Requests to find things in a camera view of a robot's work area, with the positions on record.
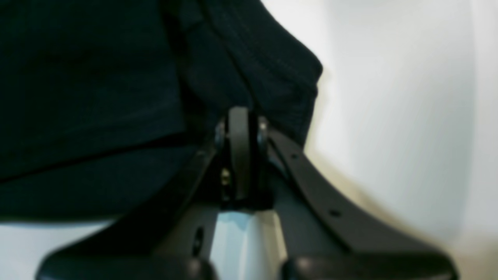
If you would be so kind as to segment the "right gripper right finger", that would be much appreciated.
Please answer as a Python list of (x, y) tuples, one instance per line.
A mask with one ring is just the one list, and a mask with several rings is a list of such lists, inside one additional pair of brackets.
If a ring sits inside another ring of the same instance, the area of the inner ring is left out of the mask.
[(288, 258), (282, 280), (457, 280), (441, 250), (342, 195), (292, 139), (243, 109), (243, 198), (276, 211)]

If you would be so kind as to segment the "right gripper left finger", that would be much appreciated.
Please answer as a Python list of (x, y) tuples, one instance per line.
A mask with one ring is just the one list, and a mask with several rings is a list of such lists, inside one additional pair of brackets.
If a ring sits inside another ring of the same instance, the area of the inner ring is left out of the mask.
[(234, 107), (154, 197), (48, 255), (36, 279), (215, 280), (208, 259), (218, 212), (243, 198), (244, 109)]

